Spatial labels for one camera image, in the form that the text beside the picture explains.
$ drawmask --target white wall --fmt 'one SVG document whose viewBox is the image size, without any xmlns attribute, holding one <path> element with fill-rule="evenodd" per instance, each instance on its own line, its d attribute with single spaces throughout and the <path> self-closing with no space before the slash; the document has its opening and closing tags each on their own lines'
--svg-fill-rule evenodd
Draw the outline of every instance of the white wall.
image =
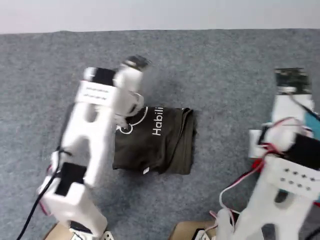
<svg viewBox="0 0 320 240">
<path fill-rule="evenodd" d="M 0 33 L 320 28 L 320 0 L 0 0 Z"/>
</svg>

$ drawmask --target black cable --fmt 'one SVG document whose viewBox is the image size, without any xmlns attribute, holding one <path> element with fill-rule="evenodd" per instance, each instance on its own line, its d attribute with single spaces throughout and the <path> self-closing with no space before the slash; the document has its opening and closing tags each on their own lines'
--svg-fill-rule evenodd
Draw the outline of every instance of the black cable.
<svg viewBox="0 0 320 240">
<path fill-rule="evenodd" d="M 312 111 L 310 108 L 306 107 L 305 105 L 301 104 L 300 102 L 298 102 L 292 93 L 287 92 L 286 94 L 289 95 L 290 99 L 296 103 L 297 105 L 299 105 L 300 107 L 302 107 L 307 113 L 309 113 L 310 115 L 312 115 L 315 119 L 317 119 L 320 122 L 320 116 L 318 114 L 316 114 L 314 111 Z"/>
<path fill-rule="evenodd" d="M 61 148 L 61 142 L 62 142 L 62 138 L 63 138 L 63 135 L 64 135 L 64 132 L 67 128 L 67 124 L 68 124 L 68 121 L 69 121 L 69 118 L 70 118 L 70 115 L 71 115 L 71 112 L 73 110 L 73 107 L 74 107 L 74 103 L 69 105 L 68 106 L 68 109 L 66 111 L 66 115 L 65 115 L 65 119 L 64 119 L 64 123 L 62 125 L 62 128 L 61 128 L 61 132 L 60 132 L 60 136 L 59 136 L 59 140 L 58 140 L 58 147 L 56 148 L 56 151 L 58 151 L 58 159 L 57 159 L 57 166 L 56 166 L 56 169 L 54 171 L 54 173 L 52 174 L 50 180 L 48 181 L 48 183 L 45 185 L 45 187 L 43 188 L 43 190 L 39 193 L 38 197 L 36 198 L 32 208 L 31 208 L 31 211 L 24 223 L 24 226 L 19 234 L 19 236 L 17 237 L 16 240 L 20 240 L 23 235 L 25 234 L 26 232 L 26 229 L 30 223 L 30 220 L 33 216 L 33 214 L 35 213 L 35 210 L 36 210 L 36 207 L 37 205 L 39 204 L 41 198 L 43 197 L 43 195 L 46 193 L 46 191 L 49 189 L 50 185 L 52 184 L 52 182 L 54 181 L 54 179 L 57 177 L 58 175 L 58 172 L 59 172 L 59 168 L 60 168 L 60 157 L 61 157 L 61 153 L 65 153 L 69 156 L 72 156 L 72 154 L 68 151 L 65 151 L 63 148 Z"/>
<path fill-rule="evenodd" d="M 23 226 L 23 228 L 22 228 L 19 236 L 16 238 L 16 240 L 20 240 L 20 239 L 22 238 L 22 236 L 25 234 L 25 231 L 26 231 L 26 229 L 27 229 L 27 227 L 28 227 L 28 225 L 29 225 L 29 222 L 30 222 L 30 220 L 31 220 L 31 218 L 32 218 L 35 210 L 36 210 L 36 207 L 37 207 L 38 203 L 40 202 L 41 198 L 43 197 L 43 195 L 46 193 L 46 191 L 48 190 L 48 188 L 50 187 L 50 185 L 52 184 L 52 182 L 53 182 L 54 179 L 56 178 L 57 173 L 58 173 L 58 171 L 59 171 L 59 166 L 60 166 L 60 154 L 61 154 L 62 152 L 63 152 L 62 150 L 59 150 L 59 151 L 58 151 L 58 161 L 57 161 L 56 169 L 55 169 L 52 177 L 51 177 L 50 180 L 48 181 L 48 183 L 45 185 L 45 187 L 43 188 L 43 190 L 41 191 L 41 193 L 40 193 L 40 194 L 38 195 L 38 197 L 36 198 L 36 200 L 35 200 L 35 202 L 34 202 L 34 204 L 33 204 L 33 206 L 32 206 L 32 209 L 31 209 L 31 211 L 30 211 L 30 213 L 29 213 L 29 216 L 28 216 L 28 218 L 26 219 L 25 224 L 24 224 L 24 226 Z"/>
<path fill-rule="evenodd" d="M 317 236 L 318 234 L 320 234 L 320 226 L 318 228 L 316 228 L 313 232 L 311 232 L 306 238 L 305 240 L 311 240 L 313 239 L 315 236 Z"/>
</svg>

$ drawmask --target black t-shirt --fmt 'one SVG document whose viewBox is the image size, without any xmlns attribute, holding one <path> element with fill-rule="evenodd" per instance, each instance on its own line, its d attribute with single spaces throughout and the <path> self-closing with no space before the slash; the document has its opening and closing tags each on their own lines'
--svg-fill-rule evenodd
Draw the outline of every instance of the black t-shirt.
<svg viewBox="0 0 320 240">
<path fill-rule="evenodd" d="M 194 115 L 189 108 L 145 107 L 117 127 L 113 169 L 189 174 Z"/>
</svg>

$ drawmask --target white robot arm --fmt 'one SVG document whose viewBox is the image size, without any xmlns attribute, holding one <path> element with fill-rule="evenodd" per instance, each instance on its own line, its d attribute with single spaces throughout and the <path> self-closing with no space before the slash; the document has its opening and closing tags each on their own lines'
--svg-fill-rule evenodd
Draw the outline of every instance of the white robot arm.
<svg viewBox="0 0 320 240">
<path fill-rule="evenodd" d="M 296 69 L 277 71 L 276 74 L 287 77 L 295 73 Z M 297 75 L 306 76 L 301 69 Z M 279 86 L 278 82 L 280 93 L 275 97 L 272 122 L 265 126 L 266 131 L 250 131 L 249 149 L 250 158 L 264 156 L 268 144 L 273 146 L 274 151 L 284 155 L 268 154 L 263 157 L 263 170 L 235 228 L 230 224 L 229 209 L 223 208 L 218 212 L 216 240 L 263 240 L 261 228 L 266 224 L 275 225 L 277 240 L 298 240 L 302 224 L 320 195 L 319 161 L 305 164 L 307 152 L 317 153 L 320 148 L 320 142 L 313 139 L 304 127 L 306 109 L 302 106 L 313 110 L 312 95 L 307 89 L 296 94 L 299 88 L 286 84 Z M 294 151 L 295 155 L 303 153 L 302 158 L 287 160 L 285 155 L 290 154 L 289 150 Z M 283 202 L 276 202 L 281 191 L 286 191 L 288 195 Z"/>
<path fill-rule="evenodd" d="M 144 105 L 144 99 L 137 91 L 148 64 L 145 58 L 132 56 L 117 72 L 87 68 L 59 150 L 51 156 L 52 171 L 59 166 L 59 174 L 42 201 L 61 224 L 83 239 L 104 239 L 107 219 L 91 200 L 90 189 L 97 186 L 104 168 L 114 126 L 127 127 L 126 117 L 135 115 Z M 87 166 L 78 165 L 76 161 L 84 139 L 88 140 L 90 151 Z M 51 176 L 45 178 L 40 192 L 50 179 Z"/>
</svg>

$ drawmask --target gray carpet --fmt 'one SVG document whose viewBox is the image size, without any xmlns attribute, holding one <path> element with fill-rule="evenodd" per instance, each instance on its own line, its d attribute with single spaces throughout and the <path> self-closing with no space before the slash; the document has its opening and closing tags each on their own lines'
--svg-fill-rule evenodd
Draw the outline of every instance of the gray carpet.
<svg viewBox="0 0 320 240">
<path fill-rule="evenodd" d="M 177 222 L 209 220 L 220 209 L 219 192 L 251 165 L 248 130 L 269 119 L 274 68 L 306 68 L 320 110 L 320 30 L 0 35 L 0 239 L 15 239 L 26 220 L 84 68 L 117 67 L 133 54 L 153 62 L 146 103 L 194 109 L 197 135 L 190 175 L 141 176 L 107 160 L 94 198 L 117 240 L 165 240 Z M 255 181 L 226 193 L 225 203 L 242 210 Z M 314 207 L 301 236 L 319 216 Z M 24 239 L 42 239 L 53 223 L 37 209 Z"/>
</svg>

